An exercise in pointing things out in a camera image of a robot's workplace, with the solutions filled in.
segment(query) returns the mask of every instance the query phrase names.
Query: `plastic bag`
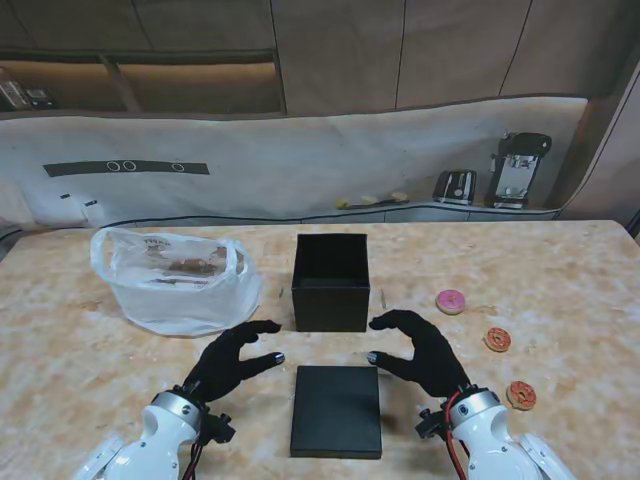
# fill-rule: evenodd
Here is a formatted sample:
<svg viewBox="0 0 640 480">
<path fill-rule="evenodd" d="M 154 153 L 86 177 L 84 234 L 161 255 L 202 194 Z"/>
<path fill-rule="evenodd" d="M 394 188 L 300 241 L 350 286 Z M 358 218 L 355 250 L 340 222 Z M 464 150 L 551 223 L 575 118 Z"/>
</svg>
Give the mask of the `plastic bag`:
<svg viewBox="0 0 640 480">
<path fill-rule="evenodd" d="M 233 327 L 258 308 L 262 292 L 254 263 L 235 240 L 105 228 L 91 239 L 91 266 L 111 286 L 127 318 L 162 335 Z"/>
</svg>

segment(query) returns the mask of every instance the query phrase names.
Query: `sprinkled donut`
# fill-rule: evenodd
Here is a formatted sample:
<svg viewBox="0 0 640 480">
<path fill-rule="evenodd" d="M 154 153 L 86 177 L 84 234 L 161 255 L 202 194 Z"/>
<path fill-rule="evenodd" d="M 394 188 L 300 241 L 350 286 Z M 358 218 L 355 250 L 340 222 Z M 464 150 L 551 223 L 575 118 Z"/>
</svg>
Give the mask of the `sprinkled donut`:
<svg viewBox="0 0 640 480">
<path fill-rule="evenodd" d="M 511 335 L 502 328 L 490 328 L 484 336 L 484 343 L 494 352 L 506 352 L 511 346 Z"/>
<path fill-rule="evenodd" d="M 536 392 L 531 385 L 513 382 L 507 388 L 507 399 L 518 410 L 531 410 L 536 405 Z"/>
<path fill-rule="evenodd" d="M 447 315 L 458 315 L 464 310 L 464 295 L 457 290 L 445 290 L 436 297 L 436 306 Z"/>
</svg>

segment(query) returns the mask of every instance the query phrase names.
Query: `white robotic arm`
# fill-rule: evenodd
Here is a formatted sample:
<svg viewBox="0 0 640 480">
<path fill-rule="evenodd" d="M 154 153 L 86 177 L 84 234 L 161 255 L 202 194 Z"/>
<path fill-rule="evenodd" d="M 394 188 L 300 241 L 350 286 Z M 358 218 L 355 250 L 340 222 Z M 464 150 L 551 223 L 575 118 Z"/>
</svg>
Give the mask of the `white robotic arm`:
<svg viewBox="0 0 640 480">
<path fill-rule="evenodd" d="M 544 441 L 529 433 L 517 440 L 509 434 L 508 411 L 493 392 L 471 387 L 460 398 L 449 423 L 442 422 L 442 412 L 426 412 L 416 429 L 424 437 L 450 428 L 469 451 L 469 480 L 575 480 Z"/>
<path fill-rule="evenodd" d="M 118 437 L 103 443 L 74 480 L 177 480 L 178 449 L 196 442 L 205 415 L 202 406 L 175 392 L 162 392 L 142 411 L 140 439 L 124 448 Z"/>
</svg>

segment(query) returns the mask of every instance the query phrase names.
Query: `espresso machine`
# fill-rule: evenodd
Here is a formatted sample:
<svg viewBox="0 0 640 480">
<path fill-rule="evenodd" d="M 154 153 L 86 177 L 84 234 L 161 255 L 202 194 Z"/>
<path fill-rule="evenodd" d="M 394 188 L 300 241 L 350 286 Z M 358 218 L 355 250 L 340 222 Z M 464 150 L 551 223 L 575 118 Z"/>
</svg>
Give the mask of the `espresso machine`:
<svg viewBox="0 0 640 480">
<path fill-rule="evenodd" d="M 485 205 L 525 208 L 540 161 L 551 149 L 551 137 L 541 133 L 506 133 L 493 158 L 493 177 Z"/>
</svg>

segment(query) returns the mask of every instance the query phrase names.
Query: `robotic arm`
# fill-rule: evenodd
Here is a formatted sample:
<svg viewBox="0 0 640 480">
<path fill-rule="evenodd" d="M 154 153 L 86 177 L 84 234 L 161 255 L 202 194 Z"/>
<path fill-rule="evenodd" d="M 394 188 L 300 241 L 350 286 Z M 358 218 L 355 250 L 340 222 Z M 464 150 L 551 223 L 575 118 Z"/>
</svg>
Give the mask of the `robotic arm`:
<svg viewBox="0 0 640 480">
<path fill-rule="evenodd" d="M 569 469 L 541 439 L 531 434 L 514 439 L 507 429 L 507 409 L 497 395 L 471 385 L 446 338 L 435 325 L 411 311 L 393 310 L 374 318 L 374 330 L 398 328 L 415 347 L 412 360 L 370 352 L 369 363 L 414 381 L 431 396 L 447 397 L 442 410 L 420 413 L 421 438 L 439 435 L 447 444 L 458 477 L 467 478 L 453 439 L 469 456 L 471 480 L 575 480 Z"/>
<path fill-rule="evenodd" d="M 369 362 L 403 380 L 417 382 L 429 395 L 445 397 L 442 410 L 425 410 L 416 427 L 420 437 L 439 435 L 447 444 L 459 478 L 466 480 L 575 480 L 562 461 L 539 438 L 514 439 L 507 429 L 507 409 L 486 388 L 472 385 L 449 342 L 435 325 L 411 311 L 393 310 L 374 318 L 373 330 L 398 328 L 411 338 L 412 360 L 370 352 Z M 241 381 L 284 362 L 282 353 L 240 361 L 240 349 L 259 333 L 276 333 L 280 325 L 267 320 L 227 330 L 202 353 L 182 386 L 162 392 L 142 413 L 140 439 L 123 447 L 119 438 L 102 444 L 76 473 L 75 480 L 178 480 L 178 449 L 192 444 L 191 462 L 182 480 L 195 479 L 202 448 L 211 440 L 226 443 L 235 430 L 231 419 L 209 413 L 207 402 L 223 397 Z M 467 474 L 457 459 L 453 440 L 467 455 Z"/>
<path fill-rule="evenodd" d="M 277 333 L 271 320 L 247 322 L 225 331 L 202 352 L 182 386 L 159 393 L 142 412 L 140 439 L 123 447 L 119 438 L 100 445 L 74 480 L 178 480 L 178 449 L 192 444 L 191 462 L 183 480 L 195 479 L 195 467 L 203 447 L 211 440 L 226 443 L 235 430 L 231 418 L 209 413 L 207 402 L 217 400 L 248 380 L 284 362 L 284 355 L 270 353 L 240 361 L 240 349 L 258 341 L 259 333 Z"/>
</svg>

